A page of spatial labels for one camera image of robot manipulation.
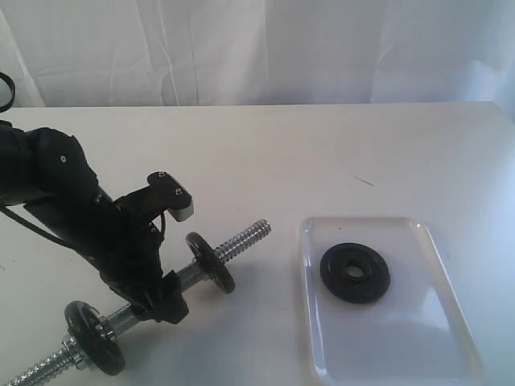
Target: white table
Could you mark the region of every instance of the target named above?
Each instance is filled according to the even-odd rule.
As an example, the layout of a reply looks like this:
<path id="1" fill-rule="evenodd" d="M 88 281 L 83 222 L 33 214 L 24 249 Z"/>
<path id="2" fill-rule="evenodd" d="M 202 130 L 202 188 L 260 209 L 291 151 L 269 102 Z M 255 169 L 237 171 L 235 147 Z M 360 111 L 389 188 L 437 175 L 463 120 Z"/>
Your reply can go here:
<path id="1" fill-rule="evenodd" d="M 296 237 L 308 216 L 428 225 L 489 383 L 515 383 L 515 129 L 495 105 L 13 109 L 0 118 L 75 134 L 113 197 L 155 170 L 176 177 L 196 213 L 169 219 L 166 271 L 191 260 L 190 231 L 217 244 L 260 218 L 273 228 L 230 265 L 234 294 L 199 284 L 178 326 L 146 322 L 123 335 L 122 374 L 69 370 L 53 384 L 313 384 Z M 109 314 L 123 301 L 74 253 L 0 224 L 7 380 L 59 346 L 68 302 Z"/>

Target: transparent tray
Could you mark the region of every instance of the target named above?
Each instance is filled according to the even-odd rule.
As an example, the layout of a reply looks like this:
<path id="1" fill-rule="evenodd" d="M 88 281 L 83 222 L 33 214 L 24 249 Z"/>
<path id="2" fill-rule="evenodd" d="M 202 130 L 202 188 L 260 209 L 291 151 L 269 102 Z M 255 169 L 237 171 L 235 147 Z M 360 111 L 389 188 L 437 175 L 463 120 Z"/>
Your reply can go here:
<path id="1" fill-rule="evenodd" d="M 431 235 L 414 220 L 310 218 L 299 232 L 315 376 L 330 385 L 476 385 L 476 346 Z M 319 275 L 333 245 L 367 245 L 391 282 L 374 303 L 345 302 Z"/>

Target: robotic arm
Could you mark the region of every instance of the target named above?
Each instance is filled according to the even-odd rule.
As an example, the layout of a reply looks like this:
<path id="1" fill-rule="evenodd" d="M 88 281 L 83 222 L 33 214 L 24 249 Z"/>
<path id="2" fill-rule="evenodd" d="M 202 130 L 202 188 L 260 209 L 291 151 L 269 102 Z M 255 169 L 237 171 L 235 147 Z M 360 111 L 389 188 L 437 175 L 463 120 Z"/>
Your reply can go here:
<path id="1" fill-rule="evenodd" d="M 187 315 L 180 280 L 173 271 L 163 277 L 159 258 L 164 212 L 177 221 L 193 213 L 192 197 L 170 175 L 153 173 L 148 187 L 113 201 L 74 137 L 49 128 L 23 132 L 0 121 L 0 176 L 0 210 L 77 251 L 140 320 L 177 323 Z M 18 204 L 59 238 L 6 208 Z M 152 222 L 158 216 L 161 230 Z"/>

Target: white curtain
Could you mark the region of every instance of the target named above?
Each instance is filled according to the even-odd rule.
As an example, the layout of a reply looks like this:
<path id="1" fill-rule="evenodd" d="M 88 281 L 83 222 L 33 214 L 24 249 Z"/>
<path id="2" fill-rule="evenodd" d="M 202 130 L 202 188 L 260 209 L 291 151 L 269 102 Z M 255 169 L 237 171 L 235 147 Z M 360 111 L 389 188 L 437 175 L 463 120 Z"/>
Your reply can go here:
<path id="1" fill-rule="evenodd" d="M 514 119 L 514 38 L 513 0 L 0 0 L 21 106 L 495 101 Z"/>

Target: black ring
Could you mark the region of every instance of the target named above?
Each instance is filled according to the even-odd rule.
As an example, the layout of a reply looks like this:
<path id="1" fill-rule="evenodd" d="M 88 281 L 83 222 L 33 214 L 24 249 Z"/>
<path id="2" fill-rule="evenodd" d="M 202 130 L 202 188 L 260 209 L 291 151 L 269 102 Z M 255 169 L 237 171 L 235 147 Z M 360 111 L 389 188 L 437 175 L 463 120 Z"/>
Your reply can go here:
<path id="1" fill-rule="evenodd" d="M 4 74 L 3 72 L 0 72 L 0 79 L 2 79 L 4 82 L 6 82 L 7 86 L 9 86 L 10 90 L 10 100 L 5 103 L 3 106 L 0 106 L 0 113 L 3 113 L 4 111 L 7 111 L 11 107 L 13 107 L 14 104 L 14 98 L 16 97 L 16 84 L 14 84 L 14 81 L 10 76 L 7 74 Z"/>
<path id="2" fill-rule="evenodd" d="M 224 263 L 216 257 L 215 251 L 208 242 L 198 233 L 192 232 L 186 236 L 186 243 L 195 255 L 196 262 L 211 276 L 222 292 L 225 294 L 233 292 L 236 288 L 233 276 Z"/>
<path id="3" fill-rule="evenodd" d="M 388 265 L 381 255 L 355 243 L 338 244 L 326 251 L 320 276 L 328 290 L 351 303 L 375 302 L 390 283 Z"/>
<path id="4" fill-rule="evenodd" d="M 71 302 L 64 309 L 68 333 L 91 361 L 108 376 L 117 375 L 126 365 L 120 347 L 97 329 L 101 320 L 95 310 L 84 302 Z"/>

